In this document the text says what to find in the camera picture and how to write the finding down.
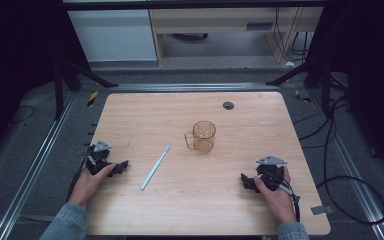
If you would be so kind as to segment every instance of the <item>hand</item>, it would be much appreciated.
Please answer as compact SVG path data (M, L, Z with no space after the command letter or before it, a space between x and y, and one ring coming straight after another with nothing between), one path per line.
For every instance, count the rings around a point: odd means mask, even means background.
M290 183L291 177L289 176L286 166L283 168L283 173L284 179ZM297 221L292 205L292 198L289 194L280 188L277 188L276 191L271 191L259 177L254 177L254 181L266 200L267 206L279 223Z
M105 166L97 174L92 175L87 169L84 169L79 176L76 184L74 185L73 192L68 199L69 203L75 203L83 207L87 201L93 196L99 184L107 177L111 170L115 167L115 164Z

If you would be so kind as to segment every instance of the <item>glass mug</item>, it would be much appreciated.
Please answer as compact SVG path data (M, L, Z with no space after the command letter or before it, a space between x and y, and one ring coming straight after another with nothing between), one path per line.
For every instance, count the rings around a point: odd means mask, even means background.
M192 132L185 133L188 148L200 153L207 153L213 149L215 137L216 126L209 121L199 121L193 126Z

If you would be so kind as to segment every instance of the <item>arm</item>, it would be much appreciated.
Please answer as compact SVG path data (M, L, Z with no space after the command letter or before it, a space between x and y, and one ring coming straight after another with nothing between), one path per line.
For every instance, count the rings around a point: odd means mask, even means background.
M283 171L285 180L290 182L291 177L288 169L285 167ZM297 222L291 196L280 188L271 191L259 177L254 177L254 181L270 211L280 224L278 228L279 239L309 239L304 225Z
M89 219L83 207L114 166L114 164L108 165L96 175L90 174L86 169L83 170L68 202L61 207L40 239L84 239Z

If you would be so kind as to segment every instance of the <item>wooden tabletop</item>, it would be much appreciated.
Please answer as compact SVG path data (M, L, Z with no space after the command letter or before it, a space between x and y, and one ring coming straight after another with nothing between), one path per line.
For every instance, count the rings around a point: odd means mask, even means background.
M232 110L223 103L234 104ZM188 149L184 133L207 120L214 148ZM102 182L89 201L92 235L271 235L277 223L260 194L244 189L240 174L256 175L257 159L288 161L301 222L325 235L321 205L283 97L276 92L123 93L108 97L93 142L112 145L109 162L129 160L121 175ZM140 186L171 146L145 190Z

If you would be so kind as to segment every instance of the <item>blue sleeve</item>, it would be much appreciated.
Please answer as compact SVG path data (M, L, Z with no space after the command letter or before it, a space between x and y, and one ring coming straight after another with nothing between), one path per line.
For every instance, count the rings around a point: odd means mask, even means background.
M40 239L84 239L88 225L89 218L86 210L77 204L66 203Z
M280 224L278 228L278 237L279 240L307 240L308 237L307 231L304 228L304 225L299 222L287 222Z

